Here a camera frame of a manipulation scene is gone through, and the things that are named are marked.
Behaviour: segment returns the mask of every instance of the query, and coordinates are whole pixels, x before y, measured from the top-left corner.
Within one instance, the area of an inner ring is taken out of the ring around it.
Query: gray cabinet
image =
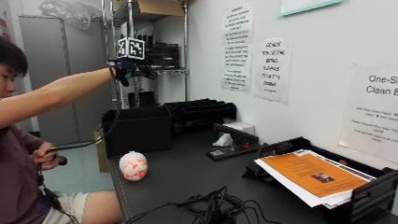
[[[105,67],[102,24],[81,31],[50,17],[20,16],[32,89],[53,80]],[[110,108],[109,85],[72,105],[37,116],[40,134],[54,145],[93,140],[102,113]]]

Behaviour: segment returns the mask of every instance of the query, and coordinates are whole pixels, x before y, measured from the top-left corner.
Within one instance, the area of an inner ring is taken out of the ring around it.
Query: pink pattern ball
[[[141,180],[147,172],[146,158],[140,152],[126,153],[120,160],[120,168],[126,180]]]

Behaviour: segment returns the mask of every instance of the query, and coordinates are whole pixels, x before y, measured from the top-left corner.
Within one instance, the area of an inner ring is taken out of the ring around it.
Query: black hair
[[[28,71],[28,60],[24,51],[0,36],[0,63],[4,64],[16,75],[24,76]]]

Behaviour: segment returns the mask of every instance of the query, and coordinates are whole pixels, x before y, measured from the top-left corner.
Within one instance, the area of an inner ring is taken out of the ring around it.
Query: shorts
[[[56,195],[58,196],[58,201],[61,203],[62,209],[66,214],[61,213],[58,210],[50,208],[46,219],[44,220],[44,224],[68,224],[76,223],[72,221],[73,217],[76,217],[78,223],[82,223],[84,220],[84,212],[85,212],[85,200],[88,193],[72,193],[64,194],[61,192],[54,191]]]

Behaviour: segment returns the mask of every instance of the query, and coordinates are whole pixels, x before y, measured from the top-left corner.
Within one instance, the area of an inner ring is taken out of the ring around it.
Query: maroon shirt
[[[45,141],[14,126],[0,129],[0,223],[42,223],[37,170],[29,154]]]

